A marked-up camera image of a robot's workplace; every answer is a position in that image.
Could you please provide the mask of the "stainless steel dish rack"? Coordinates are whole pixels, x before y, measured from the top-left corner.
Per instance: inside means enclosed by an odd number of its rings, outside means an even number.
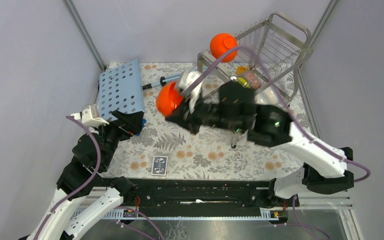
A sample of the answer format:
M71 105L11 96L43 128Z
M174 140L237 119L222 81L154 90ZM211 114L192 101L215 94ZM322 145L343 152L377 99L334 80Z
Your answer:
M290 103L299 92L299 68L313 53L311 30L282 12L274 12L236 33L234 38L238 45L251 51L237 50L233 60L219 63L212 74L228 82L243 78L243 73L236 74L238 66L247 67L259 77L261 91L273 86Z

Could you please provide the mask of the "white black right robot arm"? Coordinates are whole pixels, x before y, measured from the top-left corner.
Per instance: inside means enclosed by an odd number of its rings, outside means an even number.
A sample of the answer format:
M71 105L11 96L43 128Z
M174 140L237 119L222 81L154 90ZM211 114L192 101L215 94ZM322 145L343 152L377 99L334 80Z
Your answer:
M267 201L273 206L303 192L331 195L351 189L354 174L347 169L352 159L349 147L335 148L300 132L291 116L275 105L257 104L254 90L230 81L219 87L218 103L199 99L194 110L174 84L166 85L157 98L157 108L168 122L195 135L201 126L246 134L256 145L285 151L303 161L303 166L287 176L270 181Z

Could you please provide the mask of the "yellow green bowl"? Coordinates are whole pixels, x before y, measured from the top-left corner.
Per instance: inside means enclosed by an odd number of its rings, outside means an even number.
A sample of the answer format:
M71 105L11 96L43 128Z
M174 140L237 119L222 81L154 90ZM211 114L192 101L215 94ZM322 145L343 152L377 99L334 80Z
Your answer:
M248 84L248 82L242 78L242 77L237 77L237 81L239 84L241 84L242 87L244 88L251 88L251 86Z

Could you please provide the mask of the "blue toy car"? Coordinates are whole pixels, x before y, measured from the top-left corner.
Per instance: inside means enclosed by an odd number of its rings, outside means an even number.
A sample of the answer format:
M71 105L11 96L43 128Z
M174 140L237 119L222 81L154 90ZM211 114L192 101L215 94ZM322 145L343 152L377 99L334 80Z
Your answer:
M141 123L141 128L140 128L139 132L135 134L135 136L138 137L141 134L142 130L144 129L144 127L146 125L146 123L147 123L147 120L143 118L142 119L142 123Z

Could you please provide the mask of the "blue playing card box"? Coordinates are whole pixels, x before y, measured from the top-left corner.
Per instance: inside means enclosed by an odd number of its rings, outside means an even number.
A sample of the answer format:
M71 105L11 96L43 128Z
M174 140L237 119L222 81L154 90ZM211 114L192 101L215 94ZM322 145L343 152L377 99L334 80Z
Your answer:
M151 168L151 175L158 177L165 177L168 169L167 156L154 156Z

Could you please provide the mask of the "orange plastic bowl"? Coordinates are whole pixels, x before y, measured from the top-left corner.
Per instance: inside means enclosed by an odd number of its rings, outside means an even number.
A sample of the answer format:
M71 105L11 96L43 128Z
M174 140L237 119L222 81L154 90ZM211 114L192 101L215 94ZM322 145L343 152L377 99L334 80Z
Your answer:
M156 98L156 108L164 117L171 115L184 99L176 84L177 82L173 81L164 85Z
M228 33L219 33L215 35L209 44L209 50L216 59L225 54L228 50L238 45L234 36Z

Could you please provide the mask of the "light blue perforated panel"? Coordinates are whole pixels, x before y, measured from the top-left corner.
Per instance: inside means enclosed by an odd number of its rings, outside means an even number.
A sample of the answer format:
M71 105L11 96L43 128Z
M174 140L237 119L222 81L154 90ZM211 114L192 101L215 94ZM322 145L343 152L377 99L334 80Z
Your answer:
M114 119L113 112L133 114L145 111L139 59L107 69L99 76L97 97L99 116Z

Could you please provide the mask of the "white ribbed bowl rear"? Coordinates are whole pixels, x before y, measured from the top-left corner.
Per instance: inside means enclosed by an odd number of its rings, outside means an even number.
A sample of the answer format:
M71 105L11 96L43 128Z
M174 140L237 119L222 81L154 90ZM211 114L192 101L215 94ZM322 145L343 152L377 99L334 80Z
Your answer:
M254 97L255 103L260 105L273 105L278 106L280 104L279 97L275 93L273 86L269 86L264 90L258 88L255 91Z

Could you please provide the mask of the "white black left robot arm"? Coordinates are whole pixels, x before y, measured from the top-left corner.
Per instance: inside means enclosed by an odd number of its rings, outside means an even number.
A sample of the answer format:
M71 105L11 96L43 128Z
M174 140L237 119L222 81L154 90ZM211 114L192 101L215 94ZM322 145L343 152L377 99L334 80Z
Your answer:
M92 189L104 183L100 174L108 170L119 142L139 135L146 121L143 111L122 113L115 110L106 121L88 108L66 118L80 126L85 134L72 149L73 158L56 183L45 215L36 229L24 236L25 240L79 240L112 209L121 204L140 203L135 185L124 176L115 177L109 180L99 200L70 220Z

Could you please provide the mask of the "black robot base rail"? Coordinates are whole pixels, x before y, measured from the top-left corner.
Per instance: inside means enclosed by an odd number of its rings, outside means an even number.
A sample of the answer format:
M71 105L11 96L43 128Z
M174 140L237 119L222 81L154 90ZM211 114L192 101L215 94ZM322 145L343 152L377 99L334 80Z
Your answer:
M276 197L269 181L130 178L135 186L123 207L148 217L259 217L261 210L284 211L293 198Z

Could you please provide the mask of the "small orange yellow cup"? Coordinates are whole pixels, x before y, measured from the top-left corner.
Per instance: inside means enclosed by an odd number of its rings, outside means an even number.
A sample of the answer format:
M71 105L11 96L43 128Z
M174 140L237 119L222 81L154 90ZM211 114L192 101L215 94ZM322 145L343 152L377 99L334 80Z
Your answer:
M238 66L237 68L236 68L236 74L237 75L241 75L242 73L244 73L244 72L246 72L248 70L248 68L247 67L245 67L245 66Z

